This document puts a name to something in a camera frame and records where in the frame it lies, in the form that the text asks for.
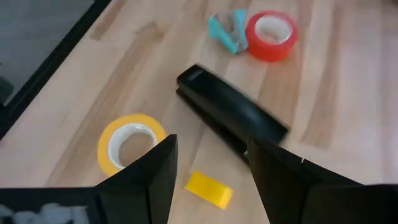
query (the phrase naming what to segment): wooden surface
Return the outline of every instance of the wooden surface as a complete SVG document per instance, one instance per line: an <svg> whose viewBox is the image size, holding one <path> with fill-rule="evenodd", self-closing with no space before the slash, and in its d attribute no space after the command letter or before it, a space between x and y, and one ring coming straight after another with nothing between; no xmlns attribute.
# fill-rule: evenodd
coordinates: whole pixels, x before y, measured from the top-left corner
<svg viewBox="0 0 398 224"><path fill-rule="evenodd" d="M230 55L207 18L246 7L297 22L289 58ZM153 116L178 135L169 223L266 223L247 166L176 96L201 63L291 128L284 147L364 184L398 181L398 8L382 0L114 0L0 141L0 186L89 186L114 119ZM234 190L220 210L183 189L193 170Z"/></svg>

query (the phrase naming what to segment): yellow tape roll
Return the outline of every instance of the yellow tape roll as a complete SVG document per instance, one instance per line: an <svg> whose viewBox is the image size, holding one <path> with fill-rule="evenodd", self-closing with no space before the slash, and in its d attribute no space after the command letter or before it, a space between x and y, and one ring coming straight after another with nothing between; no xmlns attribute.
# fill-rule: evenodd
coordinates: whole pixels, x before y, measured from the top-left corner
<svg viewBox="0 0 398 224"><path fill-rule="evenodd" d="M133 114L114 120L105 128L98 141L98 163L105 174L112 176L124 168L119 160L120 147L137 133L150 135L154 146L166 138L163 127L150 116Z"/></svg>

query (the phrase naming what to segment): yellow sticky note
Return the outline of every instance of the yellow sticky note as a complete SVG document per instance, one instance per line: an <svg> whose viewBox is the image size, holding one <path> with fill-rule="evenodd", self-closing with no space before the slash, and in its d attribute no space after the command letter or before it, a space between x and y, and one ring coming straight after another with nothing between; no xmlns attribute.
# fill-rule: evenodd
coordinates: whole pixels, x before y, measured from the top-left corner
<svg viewBox="0 0 398 224"><path fill-rule="evenodd" d="M185 189L222 209L225 209L228 205L233 192L227 185L197 171L192 173L191 179L185 186Z"/></svg>

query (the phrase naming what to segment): tape core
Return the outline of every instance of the tape core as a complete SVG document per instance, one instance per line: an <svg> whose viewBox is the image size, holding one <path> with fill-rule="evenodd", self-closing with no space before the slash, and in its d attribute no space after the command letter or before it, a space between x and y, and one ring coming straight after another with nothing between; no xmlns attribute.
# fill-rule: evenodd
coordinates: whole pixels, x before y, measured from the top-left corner
<svg viewBox="0 0 398 224"><path fill-rule="evenodd" d="M289 39L293 30L289 23L277 16L263 16L256 22L256 35L270 44L281 44Z"/></svg>
<svg viewBox="0 0 398 224"><path fill-rule="evenodd" d="M119 153L122 144L132 135L134 134L148 134L152 138L152 144L156 146L157 139L155 133L148 128L147 126L139 123L129 123L124 126L121 126L112 134L111 139L109 140L108 144L108 157L109 160L112 162L119 169L125 168L120 163Z"/></svg>

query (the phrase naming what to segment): tape roll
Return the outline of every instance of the tape roll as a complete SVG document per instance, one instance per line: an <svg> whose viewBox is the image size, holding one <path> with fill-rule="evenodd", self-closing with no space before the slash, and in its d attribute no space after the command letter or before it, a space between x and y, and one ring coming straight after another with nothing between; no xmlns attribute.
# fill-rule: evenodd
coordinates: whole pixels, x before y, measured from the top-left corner
<svg viewBox="0 0 398 224"><path fill-rule="evenodd" d="M119 160L120 148L124 141L138 133L151 136L153 146L166 138L163 127L154 118L144 114L123 116L105 128L97 148L98 164L105 174L112 176L124 168Z"/></svg>
<svg viewBox="0 0 398 224"><path fill-rule="evenodd" d="M268 62L285 59L297 36L298 30L293 20L277 11L264 11L252 16L246 29L249 53Z"/></svg>

